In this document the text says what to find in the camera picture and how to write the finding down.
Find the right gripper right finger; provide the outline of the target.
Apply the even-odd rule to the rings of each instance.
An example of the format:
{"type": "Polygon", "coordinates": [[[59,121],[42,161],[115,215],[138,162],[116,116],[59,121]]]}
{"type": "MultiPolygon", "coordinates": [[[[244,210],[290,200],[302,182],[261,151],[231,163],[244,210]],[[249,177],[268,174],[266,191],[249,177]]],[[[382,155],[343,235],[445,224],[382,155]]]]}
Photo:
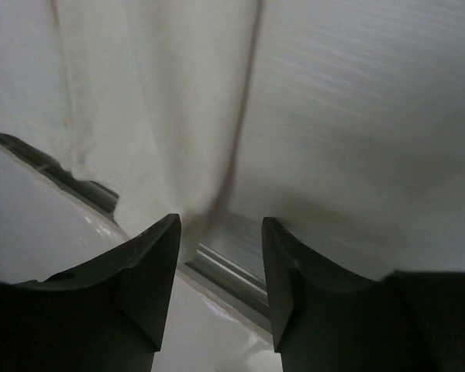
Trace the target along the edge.
{"type": "Polygon", "coordinates": [[[465,371],[465,272],[361,277],[262,222],[274,349],[286,371],[465,371]]]}

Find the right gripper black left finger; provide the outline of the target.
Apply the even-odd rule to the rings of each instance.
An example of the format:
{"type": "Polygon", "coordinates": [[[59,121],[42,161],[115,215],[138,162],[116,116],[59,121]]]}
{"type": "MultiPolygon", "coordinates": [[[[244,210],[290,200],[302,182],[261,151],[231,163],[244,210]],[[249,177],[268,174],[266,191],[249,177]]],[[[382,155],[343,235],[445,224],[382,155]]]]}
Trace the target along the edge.
{"type": "Polygon", "coordinates": [[[0,371],[149,371],[160,351],[181,220],[45,281],[0,281],[0,371]]]}

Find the white t shirt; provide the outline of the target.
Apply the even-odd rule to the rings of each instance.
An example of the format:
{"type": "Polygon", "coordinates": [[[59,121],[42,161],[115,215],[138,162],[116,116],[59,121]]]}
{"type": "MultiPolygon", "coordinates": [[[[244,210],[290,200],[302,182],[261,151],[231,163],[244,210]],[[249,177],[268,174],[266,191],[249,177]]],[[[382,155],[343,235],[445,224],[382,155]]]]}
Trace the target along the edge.
{"type": "Polygon", "coordinates": [[[257,1],[0,1],[0,133],[125,207],[177,213],[192,259],[236,151],[257,1]]]}

